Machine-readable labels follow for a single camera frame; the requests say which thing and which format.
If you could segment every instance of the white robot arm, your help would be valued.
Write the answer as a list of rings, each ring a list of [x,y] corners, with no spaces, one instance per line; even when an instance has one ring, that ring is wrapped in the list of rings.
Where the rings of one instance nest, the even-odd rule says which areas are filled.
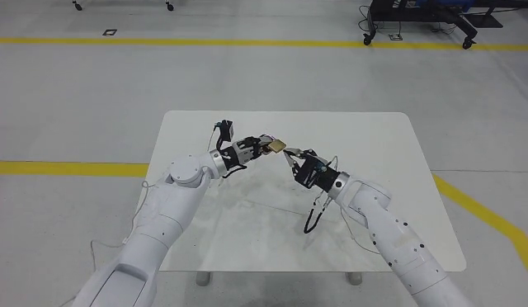
[[[298,183],[307,188],[320,187],[328,194],[325,206],[335,201],[348,216],[369,230],[372,243],[418,306],[474,306],[447,276],[410,224],[387,211],[391,199],[388,191],[373,182],[330,168],[329,162],[311,149],[284,149],[284,153]],[[292,157],[304,162],[299,165]],[[361,186],[349,204],[344,205],[344,197],[355,182]],[[308,228],[310,214],[305,233],[314,229],[322,213]]]
[[[284,148],[271,136],[247,137],[221,149],[233,135],[223,120],[216,149],[175,159],[145,197],[138,224],[110,263],[93,273],[73,307],[147,307],[156,295],[156,276],[168,249],[187,229],[211,180],[244,169],[244,164]]]

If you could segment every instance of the caster wheel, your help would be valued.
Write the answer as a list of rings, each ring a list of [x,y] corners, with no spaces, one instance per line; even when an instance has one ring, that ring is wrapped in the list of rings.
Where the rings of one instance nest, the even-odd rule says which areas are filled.
[[[474,41],[471,40],[471,39],[468,39],[468,38],[465,38],[464,39],[464,43],[462,44],[462,48],[464,48],[465,50],[468,50],[469,48],[471,48],[471,46],[474,44]]]

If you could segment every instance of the gray floor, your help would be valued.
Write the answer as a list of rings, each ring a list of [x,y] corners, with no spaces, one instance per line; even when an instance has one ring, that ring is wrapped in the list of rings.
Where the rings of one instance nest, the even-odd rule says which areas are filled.
[[[0,0],[0,37],[359,40],[368,1]],[[525,44],[528,13],[477,42]],[[398,24],[386,24],[376,40]],[[406,42],[460,43],[403,24]],[[430,168],[528,230],[528,54],[449,50],[0,44],[0,159],[147,163],[168,110],[401,111]],[[56,306],[91,272],[88,242],[119,242],[141,179],[0,177],[0,306]],[[522,306],[528,274],[505,236],[448,199],[480,306]],[[97,261],[116,251],[97,248]],[[391,273],[163,273],[156,306],[409,306]]]

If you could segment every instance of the table surface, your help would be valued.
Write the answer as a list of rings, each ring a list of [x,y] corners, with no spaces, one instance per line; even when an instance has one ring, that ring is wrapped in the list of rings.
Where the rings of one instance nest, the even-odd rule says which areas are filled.
[[[393,193],[389,211],[414,228],[446,271],[465,269],[464,255],[406,115],[169,111],[147,180],[155,182],[178,155],[204,153],[213,124],[222,119],[233,121],[233,140],[269,134],[289,147],[313,149],[328,160],[337,155],[338,169],[378,182]],[[303,233],[319,192],[295,182],[280,153],[250,162],[247,170],[211,183],[191,226],[171,247],[160,270],[390,272],[380,255],[354,242],[335,203],[311,234]],[[375,250],[367,229],[346,219],[356,241]]]

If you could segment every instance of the black wire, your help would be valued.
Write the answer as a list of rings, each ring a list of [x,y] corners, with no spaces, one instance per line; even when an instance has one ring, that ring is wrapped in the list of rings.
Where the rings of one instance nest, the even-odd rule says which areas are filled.
[[[506,10],[496,10],[492,13],[499,13],[499,12],[516,12],[517,10],[521,10],[525,8],[513,8],[513,9],[506,9]],[[465,13],[464,16],[473,16],[473,15],[484,15],[486,12],[471,12],[471,13]]]
[[[310,220],[312,219],[312,215],[314,215],[314,210],[315,210],[315,202],[313,203],[313,207],[312,207],[312,210],[310,211],[310,215],[308,216],[308,219],[306,220],[306,223],[304,224],[304,233],[305,234],[309,234],[312,232],[312,230],[315,229],[315,227],[317,227],[317,223],[319,222],[319,219],[321,219],[321,215],[323,215],[323,212],[324,212],[324,209],[321,210],[319,212],[319,214],[317,215],[317,218],[315,219],[315,223],[310,227],[308,228],[309,224],[310,224]]]
[[[368,28],[367,28],[367,29],[364,29],[363,27],[361,27],[361,23],[362,23],[363,21],[367,21],[366,14],[364,14],[363,11],[361,10],[363,7],[367,8],[367,9],[370,9],[369,6],[365,6],[365,5],[359,7],[360,13],[361,13],[361,15],[363,16],[364,19],[361,20],[361,21],[358,21],[358,22],[357,22],[357,25],[359,26],[359,28],[360,28],[362,31],[364,31],[364,32],[370,32],[370,30],[368,30]],[[377,31],[377,30],[378,30],[378,24],[376,24],[376,23],[374,23],[374,22],[373,22],[373,24],[374,24],[374,30]]]
[[[234,171],[229,172],[227,175],[223,176],[223,178],[228,178],[233,174],[234,172],[242,171],[243,169],[246,169],[247,167],[244,165],[240,165],[239,168],[235,169]]]

